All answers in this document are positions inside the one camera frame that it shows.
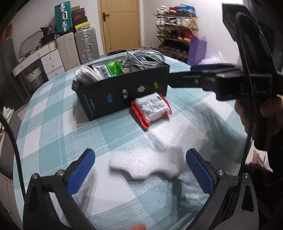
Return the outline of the person's left hand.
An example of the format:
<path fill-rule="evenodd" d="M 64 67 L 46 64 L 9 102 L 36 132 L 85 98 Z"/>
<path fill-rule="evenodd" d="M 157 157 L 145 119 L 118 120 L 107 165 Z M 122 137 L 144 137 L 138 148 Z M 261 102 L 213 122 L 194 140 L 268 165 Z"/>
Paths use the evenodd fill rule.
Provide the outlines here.
<path fill-rule="evenodd" d="M 137 224 L 131 227 L 129 230 L 146 230 L 146 227 L 144 226 L 144 224 Z"/>

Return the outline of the person's right hand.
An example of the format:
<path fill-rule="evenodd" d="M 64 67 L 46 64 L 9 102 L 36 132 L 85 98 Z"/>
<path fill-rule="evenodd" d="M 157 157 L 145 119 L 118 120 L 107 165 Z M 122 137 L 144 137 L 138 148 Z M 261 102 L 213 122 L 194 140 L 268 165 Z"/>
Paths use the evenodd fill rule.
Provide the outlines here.
<path fill-rule="evenodd" d="M 240 116 L 245 132 L 252 135 L 256 147 L 270 141 L 269 161 L 282 157 L 282 96 L 276 95 L 251 109 L 249 100 L 236 100 L 235 111 Z"/>

